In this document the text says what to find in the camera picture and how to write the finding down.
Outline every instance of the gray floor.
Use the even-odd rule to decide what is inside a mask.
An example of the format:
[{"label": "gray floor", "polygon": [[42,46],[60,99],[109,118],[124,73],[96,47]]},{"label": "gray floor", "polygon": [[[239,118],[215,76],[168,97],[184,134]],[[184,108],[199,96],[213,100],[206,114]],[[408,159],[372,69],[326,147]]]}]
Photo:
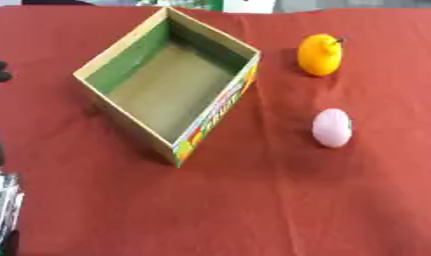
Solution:
[{"label": "gray floor", "polygon": [[431,0],[276,0],[275,12],[342,7],[431,7]]}]

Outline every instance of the red fabric surface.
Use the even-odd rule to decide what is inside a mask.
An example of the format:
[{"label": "red fabric surface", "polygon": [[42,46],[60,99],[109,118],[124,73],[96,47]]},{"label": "red fabric surface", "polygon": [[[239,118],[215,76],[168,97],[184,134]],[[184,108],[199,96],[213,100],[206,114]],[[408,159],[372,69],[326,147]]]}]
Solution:
[{"label": "red fabric surface", "polygon": [[[282,15],[187,10],[263,51],[256,86],[181,169],[132,142],[72,72],[155,9],[0,8],[6,168],[23,175],[21,255],[431,255],[431,10]],[[295,65],[307,35],[347,36],[340,70]],[[351,142],[311,138],[347,111]]]}]

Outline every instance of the pink ball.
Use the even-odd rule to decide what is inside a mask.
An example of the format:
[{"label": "pink ball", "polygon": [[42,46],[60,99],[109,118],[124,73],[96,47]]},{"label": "pink ball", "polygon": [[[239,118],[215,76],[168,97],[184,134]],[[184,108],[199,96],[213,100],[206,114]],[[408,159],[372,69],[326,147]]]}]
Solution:
[{"label": "pink ball", "polygon": [[322,145],[339,148],[344,146],[352,136],[352,122],[346,112],[329,108],[316,116],[312,132]]}]

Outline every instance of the open box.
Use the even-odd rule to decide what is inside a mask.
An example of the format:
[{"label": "open box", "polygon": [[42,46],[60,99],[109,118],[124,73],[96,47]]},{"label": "open box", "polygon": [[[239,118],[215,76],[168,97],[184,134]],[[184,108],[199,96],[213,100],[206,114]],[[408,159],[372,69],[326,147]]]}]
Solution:
[{"label": "open box", "polygon": [[164,7],[74,76],[120,124],[180,166],[255,80],[259,57]]}]

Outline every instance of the table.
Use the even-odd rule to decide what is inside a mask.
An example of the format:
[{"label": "table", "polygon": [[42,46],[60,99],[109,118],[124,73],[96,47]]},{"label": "table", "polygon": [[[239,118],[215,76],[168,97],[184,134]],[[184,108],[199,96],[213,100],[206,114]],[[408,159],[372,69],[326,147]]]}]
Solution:
[{"label": "table", "polygon": [[[431,9],[234,15],[185,10],[263,50],[258,81],[180,169],[131,141],[72,72],[154,8],[0,8],[7,170],[23,177],[21,255],[431,255]],[[349,38],[314,78],[295,47]],[[339,107],[354,136],[310,135]]]}]

